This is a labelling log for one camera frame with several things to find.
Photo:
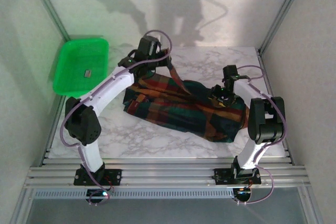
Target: green tray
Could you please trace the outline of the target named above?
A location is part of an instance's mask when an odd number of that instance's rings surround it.
[[[66,42],[59,54],[54,91],[80,97],[107,77],[109,44],[101,38]]]

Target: white wall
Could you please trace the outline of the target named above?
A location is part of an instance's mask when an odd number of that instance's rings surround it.
[[[137,45],[160,28],[175,45],[259,47],[284,0],[51,1],[68,33],[101,35],[112,45]]]
[[[264,56],[286,103],[289,146],[325,223],[336,223],[336,0],[295,0]]]
[[[46,145],[61,37],[39,0],[0,0],[0,222]]]

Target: folded cloth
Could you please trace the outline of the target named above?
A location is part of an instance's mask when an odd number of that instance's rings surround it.
[[[208,99],[210,89],[196,81],[182,81],[171,62],[168,68],[172,78],[150,72],[128,87],[124,111],[211,142],[233,142],[248,121],[248,108],[242,98],[236,96],[229,107],[220,106]]]

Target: plaid cloth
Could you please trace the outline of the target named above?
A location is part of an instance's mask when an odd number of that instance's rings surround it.
[[[157,125],[192,132],[211,142],[231,143],[246,127],[248,109],[240,97],[230,107],[208,99],[210,89],[196,81],[182,81],[168,65],[172,78],[148,73],[126,89],[124,111]]]

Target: marble surface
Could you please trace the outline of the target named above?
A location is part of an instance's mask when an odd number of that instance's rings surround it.
[[[110,71],[118,61],[131,50],[129,47],[110,48]],[[173,65],[184,80],[195,80],[206,87],[222,84],[222,68],[236,64],[259,65],[253,47],[174,47]],[[158,68],[157,73],[169,76],[167,68]],[[260,75],[260,70],[248,68],[239,70],[250,77]],[[255,80],[255,85],[266,92],[263,79]],[[238,155],[248,140],[247,129],[240,131],[233,143],[212,143],[192,133],[182,133],[138,119],[123,111],[124,92],[120,93],[99,117],[102,133],[98,138],[102,158],[191,158],[191,157],[234,157]],[[49,158],[77,158],[76,148],[63,146],[59,139],[61,121],[58,123]],[[64,133],[66,141],[76,140]],[[283,157],[282,145],[271,147],[266,156]]]

